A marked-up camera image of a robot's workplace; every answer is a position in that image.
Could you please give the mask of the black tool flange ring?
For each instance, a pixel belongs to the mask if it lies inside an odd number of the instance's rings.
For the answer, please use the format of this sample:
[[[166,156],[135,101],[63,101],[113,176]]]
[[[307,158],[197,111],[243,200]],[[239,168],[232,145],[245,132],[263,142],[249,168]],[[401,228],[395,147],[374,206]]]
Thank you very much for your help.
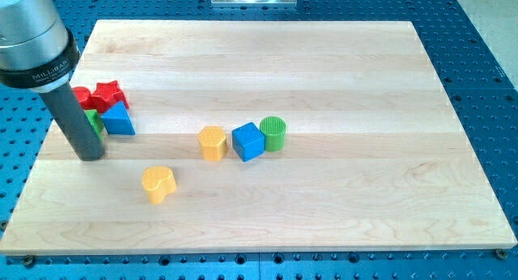
[[[79,62],[80,51],[71,30],[66,28],[66,32],[66,47],[56,58],[29,70],[1,69],[1,84],[17,89],[32,89],[54,83],[69,74]]]

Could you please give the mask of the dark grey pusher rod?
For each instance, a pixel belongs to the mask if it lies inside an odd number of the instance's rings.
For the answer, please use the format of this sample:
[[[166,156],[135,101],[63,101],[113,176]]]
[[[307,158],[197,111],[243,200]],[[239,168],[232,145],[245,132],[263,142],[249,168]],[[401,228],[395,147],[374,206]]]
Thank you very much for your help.
[[[40,97],[81,160],[94,161],[104,155],[104,146],[69,83],[40,93]]]

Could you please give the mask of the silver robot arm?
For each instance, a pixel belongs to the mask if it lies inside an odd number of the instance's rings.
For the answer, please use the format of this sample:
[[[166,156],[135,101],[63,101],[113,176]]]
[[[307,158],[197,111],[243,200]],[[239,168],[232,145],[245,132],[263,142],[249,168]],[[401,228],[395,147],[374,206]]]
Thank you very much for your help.
[[[70,85],[79,59],[53,0],[1,0],[1,84],[38,93],[79,159],[93,161],[104,146]]]

